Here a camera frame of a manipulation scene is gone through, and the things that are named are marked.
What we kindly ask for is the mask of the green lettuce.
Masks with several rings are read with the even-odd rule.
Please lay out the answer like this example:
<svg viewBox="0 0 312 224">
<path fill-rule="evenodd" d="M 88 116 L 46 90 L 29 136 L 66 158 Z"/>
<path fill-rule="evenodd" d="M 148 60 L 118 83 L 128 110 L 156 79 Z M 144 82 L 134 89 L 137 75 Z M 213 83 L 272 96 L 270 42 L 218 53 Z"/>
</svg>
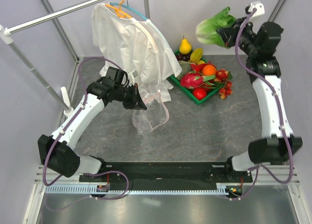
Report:
<svg viewBox="0 0 312 224">
<path fill-rule="evenodd" d="M 229 14 L 231 8 L 225 7 L 212 18 L 203 20 L 195 29 L 195 36 L 198 42 L 203 44 L 214 44 L 225 48 L 222 37 L 217 33 L 217 29 L 230 27 L 236 18 Z"/>
</svg>

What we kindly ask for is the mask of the clear pink-dotted zip bag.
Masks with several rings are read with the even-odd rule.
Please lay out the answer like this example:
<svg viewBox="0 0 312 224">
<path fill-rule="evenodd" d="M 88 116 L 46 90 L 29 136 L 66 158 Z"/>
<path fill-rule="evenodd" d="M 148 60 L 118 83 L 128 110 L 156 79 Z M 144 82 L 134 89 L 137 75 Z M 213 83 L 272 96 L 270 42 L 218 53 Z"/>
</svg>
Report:
<svg viewBox="0 0 312 224">
<path fill-rule="evenodd" d="M 160 90 L 143 97 L 147 110 L 135 110 L 132 123 L 138 135 L 150 134 L 169 120 L 169 111 L 161 99 Z"/>
</svg>

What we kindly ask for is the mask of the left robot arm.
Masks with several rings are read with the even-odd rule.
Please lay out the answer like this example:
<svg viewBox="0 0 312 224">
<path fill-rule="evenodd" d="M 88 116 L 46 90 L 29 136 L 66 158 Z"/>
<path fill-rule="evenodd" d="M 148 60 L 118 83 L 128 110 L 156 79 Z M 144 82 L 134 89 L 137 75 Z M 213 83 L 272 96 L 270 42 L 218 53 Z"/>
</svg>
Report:
<svg viewBox="0 0 312 224">
<path fill-rule="evenodd" d="M 44 169 L 51 169 L 67 178 L 76 173 L 87 173 L 97 182 L 103 181 L 107 170 L 100 158 L 78 156 L 74 148 L 93 118 L 109 103 L 121 102 L 125 109 L 146 110 L 138 84 L 129 83 L 128 74 L 109 67 L 106 75 L 92 82 L 86 89 L 72 115 L 50 136 L 38 140 L 39 156 Z"/>
</svg>

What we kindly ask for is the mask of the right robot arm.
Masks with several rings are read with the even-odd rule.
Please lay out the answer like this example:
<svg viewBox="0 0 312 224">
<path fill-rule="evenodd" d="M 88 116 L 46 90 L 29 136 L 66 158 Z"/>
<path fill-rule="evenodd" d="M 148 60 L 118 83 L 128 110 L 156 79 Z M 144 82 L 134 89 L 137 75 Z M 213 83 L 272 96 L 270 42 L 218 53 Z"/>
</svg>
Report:
<svg viewBox="0 0 312 224">
<path fill-rule="evenodd" d="M 248 150 L 231 157 L 231 165 L 223 169 L 229 182 L 236 181 L 241 171 L 259 164 L 291 162 L 293 155 L 303 145 L 288 122 L 281 94 L 281 71 L 275 57 L 283 28 L 275 22 L 265 22 L 259 31 L 253 23 L 237 19 L 231 26 L 218 28 L 227 47 L 238 46 L 248 57 L 243 65 L 257 95 L 262 120 L 259 140 L 249 143 Z"/>
</svg>

